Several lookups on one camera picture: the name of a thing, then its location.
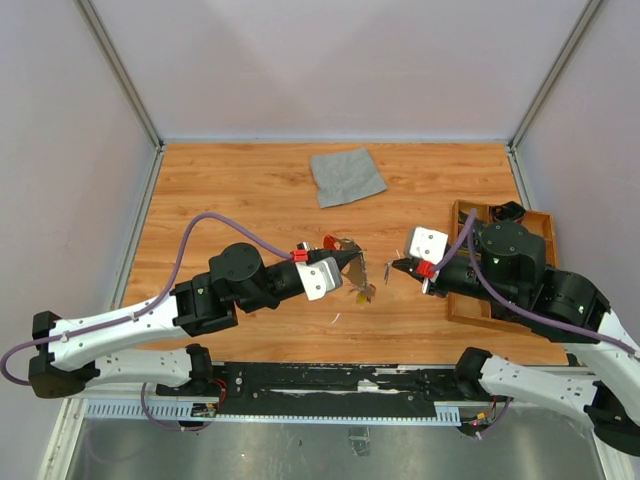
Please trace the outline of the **dark rolled necktie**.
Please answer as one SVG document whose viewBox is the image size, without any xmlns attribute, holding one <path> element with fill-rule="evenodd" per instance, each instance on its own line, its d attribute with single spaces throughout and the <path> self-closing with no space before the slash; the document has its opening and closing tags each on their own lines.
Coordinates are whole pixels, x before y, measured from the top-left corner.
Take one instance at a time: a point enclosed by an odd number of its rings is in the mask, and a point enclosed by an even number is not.
<svg viewBox="0 0 640 480">
<path fill-rule="evenodd" d="M 513 222 L 521 224 L 526 216 L 527 210 L 518 202 L 509 201 L 501 205 L 489 207 L 489 222 Z"/>
</svg>

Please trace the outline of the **black mounting rail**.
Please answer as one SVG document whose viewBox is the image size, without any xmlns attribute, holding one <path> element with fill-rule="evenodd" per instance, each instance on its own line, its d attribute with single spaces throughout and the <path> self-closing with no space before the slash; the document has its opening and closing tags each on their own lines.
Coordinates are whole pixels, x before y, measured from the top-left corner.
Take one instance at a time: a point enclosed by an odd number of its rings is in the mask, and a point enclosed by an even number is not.
<svg viewBox="0 0 640 480">
<path fill-rule="evenodd" d="M 452 367 L 400 364 L 226 362 L 211 380 L 192 380 L 159 396 L 218 396 L 223 414 L 278 417 L 418 418 L 433 416 L 437 402 L 490 403 L 478 387 L 458 383 Z"/>
</svg>

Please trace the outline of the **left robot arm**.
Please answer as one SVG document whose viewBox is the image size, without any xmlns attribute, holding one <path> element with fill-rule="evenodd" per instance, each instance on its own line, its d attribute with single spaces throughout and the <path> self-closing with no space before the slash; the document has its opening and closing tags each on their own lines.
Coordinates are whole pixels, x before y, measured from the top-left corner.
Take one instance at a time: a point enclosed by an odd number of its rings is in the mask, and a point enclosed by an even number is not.
<svg viewBox="0 0 640 480">
<path fill-rule="evenodd" d="M 145 344 L 232 328 L 240 312 L 274 310 L 298 295 L 319 300 L 342 286 L 343 269 L 361 256 L 358 247 L 298 250 L 267 266 L 254 246 L 235 243 L 210 259 L 207 272 L 130 307 L 78 319 L 38 313 L 32 324 L 38 353 L 29 362 L 29 384 L 43 399 L 144 382 L 203 395 L 215 378 L 207 348 L 192 343 L 158 352 Z"/>
</svg>

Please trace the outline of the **grey cloth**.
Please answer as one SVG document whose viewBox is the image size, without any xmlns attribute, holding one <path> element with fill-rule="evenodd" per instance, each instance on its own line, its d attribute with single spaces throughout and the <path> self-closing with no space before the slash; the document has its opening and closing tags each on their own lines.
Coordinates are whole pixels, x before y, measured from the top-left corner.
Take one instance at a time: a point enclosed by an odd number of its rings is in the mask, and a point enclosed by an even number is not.
<svg viewBox="0 0 640 480">
<path fill-rule="evenodd" d="M 350 204 L 387 190 L 383 177 L 365 147 L 313 155 L 310 168 L 318 188 L 317 201 L 321 209 Z"/>
</svg>

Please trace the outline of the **wooden compartment tray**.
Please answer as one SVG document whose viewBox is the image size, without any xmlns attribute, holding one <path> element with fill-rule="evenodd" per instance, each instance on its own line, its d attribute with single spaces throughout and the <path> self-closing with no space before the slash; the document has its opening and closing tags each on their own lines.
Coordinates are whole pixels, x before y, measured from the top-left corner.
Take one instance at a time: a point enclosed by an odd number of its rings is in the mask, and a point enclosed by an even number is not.
<svg viewBox="0 0 640 480">
<path fill-rule="evenodd" d="M 459 236 L 466 216 L 472 208 L 477 209 L 477 219 L 479 221 L 484 223 L 492 222 L 492 205 L 455 200 L 451 208 L 451 242 L 454 242 Z M 553 267 L 557 267 L 558 252 L 553 216 L 547 212 L 527 210 L 521 220 L 521 224 L 529 232 L 541 236 L 545 240 L 546 262 Z M 493 313 L 497 309 L 487 301 L 459 294 L 449 294 L 447 296 L 447 305 L 448 319 L 452 322 L 527 336 L 533 335 L 530 330 L 522 325 L 494 317 Z"/>
</svg>

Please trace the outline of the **blue key tag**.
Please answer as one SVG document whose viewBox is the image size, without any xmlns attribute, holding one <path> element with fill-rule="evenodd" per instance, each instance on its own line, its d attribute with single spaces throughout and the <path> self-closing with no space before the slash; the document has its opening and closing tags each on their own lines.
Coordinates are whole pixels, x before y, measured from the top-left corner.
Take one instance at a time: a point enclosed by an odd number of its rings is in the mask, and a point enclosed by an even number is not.
<svg viewBox="0 0 640 480">
<path fill-rule="evenodd" d="M 393 264 L 393 260 L 390 260 L 385 264 L 385 270 L 384 270 L 384 276 L 383 276 L 385 285 L 388 285 L 390 275 L 391 275 L 391 270 L 392 270 L 392 264 Z"/>
</svg>

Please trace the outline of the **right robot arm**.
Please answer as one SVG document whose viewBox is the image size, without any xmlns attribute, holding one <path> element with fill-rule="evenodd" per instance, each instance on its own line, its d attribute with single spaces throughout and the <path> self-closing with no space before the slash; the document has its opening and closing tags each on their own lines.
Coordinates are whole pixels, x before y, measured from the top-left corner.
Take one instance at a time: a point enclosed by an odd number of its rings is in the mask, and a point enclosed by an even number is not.
<svg viewBox="0 0 640 480">
<path fill-rule="evenodd" d="M 415 227 L 391 266 L 427 295 L 501 305 L 506 321 L 562 345 L 594 376 L 555 376 L 469 347 L 452 377 L 460 397 L 535 404 L 586 424 L 611 448 L 639 454 L 639 346 L 593 282 L 547 263 L 542 237 L 513 221 L 467 219 L 450 244 L 442 232 Z"/>
</svg>

